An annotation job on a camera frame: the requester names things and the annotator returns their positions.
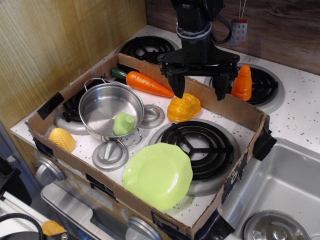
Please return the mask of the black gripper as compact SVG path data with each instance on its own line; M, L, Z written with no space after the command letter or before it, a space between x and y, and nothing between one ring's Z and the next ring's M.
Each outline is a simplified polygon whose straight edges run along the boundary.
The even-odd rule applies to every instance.
M161 53L157 59L161 74L178 98L185 92L184 76L213 77L212 86L218 101L225 98L230 77L238 76L240 56L217 48L211 36L202 39L181 39L182 48Z

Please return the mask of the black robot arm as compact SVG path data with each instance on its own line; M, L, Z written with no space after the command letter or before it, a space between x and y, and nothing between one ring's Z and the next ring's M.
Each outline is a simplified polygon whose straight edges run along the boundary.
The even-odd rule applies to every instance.
M176 12L176 33L181 48L161 53L157 60L176 97L185 92L185 77L212 77L217 99L225 98L229 82L238 75L240 56L218 49L212 32L212 22L218 20L228 28L230 24L220 16L225 4L222 0L173 0Z

